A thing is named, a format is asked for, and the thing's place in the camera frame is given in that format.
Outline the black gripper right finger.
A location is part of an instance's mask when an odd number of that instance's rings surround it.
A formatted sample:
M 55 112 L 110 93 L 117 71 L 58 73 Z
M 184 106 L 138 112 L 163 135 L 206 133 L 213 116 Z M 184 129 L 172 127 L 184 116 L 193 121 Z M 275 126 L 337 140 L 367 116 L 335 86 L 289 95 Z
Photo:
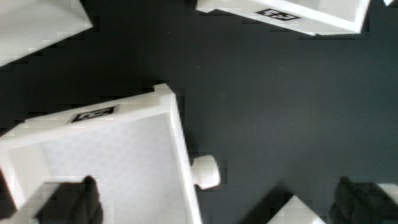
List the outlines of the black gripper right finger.
M 398 185 L 343 177 L 328 215 L 332 224 L 398 224 Z

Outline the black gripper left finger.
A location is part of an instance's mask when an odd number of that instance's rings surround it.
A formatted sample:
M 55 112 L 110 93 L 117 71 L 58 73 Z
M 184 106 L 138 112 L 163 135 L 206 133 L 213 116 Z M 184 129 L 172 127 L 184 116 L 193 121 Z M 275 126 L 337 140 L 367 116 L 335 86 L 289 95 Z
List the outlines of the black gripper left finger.
M 103 206 L 96 180 L 64 182 L 35 214 L 39 224 L 103 224 Z

